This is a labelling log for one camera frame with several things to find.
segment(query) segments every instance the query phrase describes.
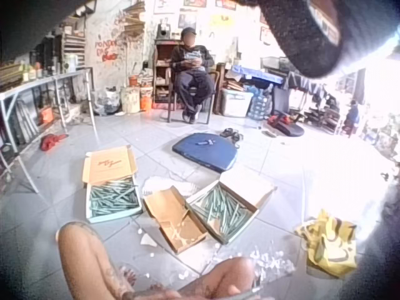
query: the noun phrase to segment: cardboard flap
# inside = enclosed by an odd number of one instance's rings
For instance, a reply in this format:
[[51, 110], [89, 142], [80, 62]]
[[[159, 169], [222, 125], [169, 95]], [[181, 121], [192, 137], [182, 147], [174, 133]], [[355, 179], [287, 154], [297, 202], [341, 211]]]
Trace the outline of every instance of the cardboard flap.
[[174, 186], [146, 196], [145, 201], [150, 214], [157, 219], [159, 224], [179, 224], [187, 212], [184, 199]]
[[239, 165], [223, 172], [219, 181], [256, 208], [260, 208], [276, 189], [268, 180]]
[[131, 146], [123, 146], [87, 153], [82, 175], [83, 182], [96, 184], [132, 176], [137, 167], [131, 148]]

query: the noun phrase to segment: cardboard box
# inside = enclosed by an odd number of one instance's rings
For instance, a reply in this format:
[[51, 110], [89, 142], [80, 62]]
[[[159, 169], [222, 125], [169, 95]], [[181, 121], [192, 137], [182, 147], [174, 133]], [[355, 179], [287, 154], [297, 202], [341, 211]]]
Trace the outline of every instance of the cardboard box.
[[262, 208], [270, 199], [270, 196], [276, 190], [276, 187], [269, 181], [259, 177], [244, 167], [234, 167], [233, 169], [222, 173], [219, 180], [214, 181], [209, 186], [187, 198], [187, 208], [191, 209], [191, 205], [202, 199], [205, 194], [214, 189], [217, 185], [220, 185], [222, 189], [231, 194], [235, 200], [240, 202], [251, 212], [251, 217], [242, 226], [241, 230], [229, 239], [221, 236], [219, 230], [208, 224], [206, 220], [199, 216], [204, 227], [206, 227], [221, 244], [228, 244], [237, 238], [244, 229], [249, 226], [251, 221], [258, 215], [260, 208]]
[[119, 218], [125, 218], [134, 214], [143, 212], [143, 205], [140, 200], [139, 191], [135, 188], [139, 207], [128, 209], [126, 211], [108, 214], [107, 216], [92, 215], [90, 209], [90, 195], [92, 186], [100, 186], [107, 181], [132, 178], [136, 185], [134, 174], [137, 171], [135, 158], [132, 152], [132, 146], [123, 146], [103, 151], [88, 152], [83, 167], [82, 180], [86, 186], [86, 219], [90, 223], [110, 221]]
[[207, 229], [192, 211], [185, 208], [185, 199], [176, 187], [155, 192], [144, 200], [149, 214], [156, 218], [162, 234], [176, 254], [207, 236]]

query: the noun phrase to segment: bucket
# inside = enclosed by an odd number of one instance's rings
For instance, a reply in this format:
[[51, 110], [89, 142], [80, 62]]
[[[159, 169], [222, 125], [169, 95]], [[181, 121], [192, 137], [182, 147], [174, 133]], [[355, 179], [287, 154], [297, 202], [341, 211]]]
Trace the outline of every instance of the bucket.
[[138, 75], [129, 77], [129, 86], [138, 86]]

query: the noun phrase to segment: red cloth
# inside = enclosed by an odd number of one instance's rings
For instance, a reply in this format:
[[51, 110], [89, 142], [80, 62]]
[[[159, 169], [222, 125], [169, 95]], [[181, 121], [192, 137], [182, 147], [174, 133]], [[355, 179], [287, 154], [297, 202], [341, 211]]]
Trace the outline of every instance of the red cloth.
[[53, 148], [56, 143], [58, 143], [59, 141], [67, 138], [68, 135], [67, 134], [61, 134], [59, 136], [55, 135], [55, 134], [48, 134], [47, 136], [44, 136], [42, 138], [42, 143], [40, 145], [40, 149], [42, 151], [49, 151], [51, 148]]

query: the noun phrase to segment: yellow fabric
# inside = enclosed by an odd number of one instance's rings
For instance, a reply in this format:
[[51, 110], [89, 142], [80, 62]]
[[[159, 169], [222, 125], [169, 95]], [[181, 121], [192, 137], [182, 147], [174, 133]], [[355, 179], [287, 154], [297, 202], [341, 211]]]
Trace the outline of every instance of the yellow fabric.
[[295, 233], [307, 241], [308, 259], [329, 274], [342, 277], [356, 268], [356, 225], [330, 216], [325, 210]]

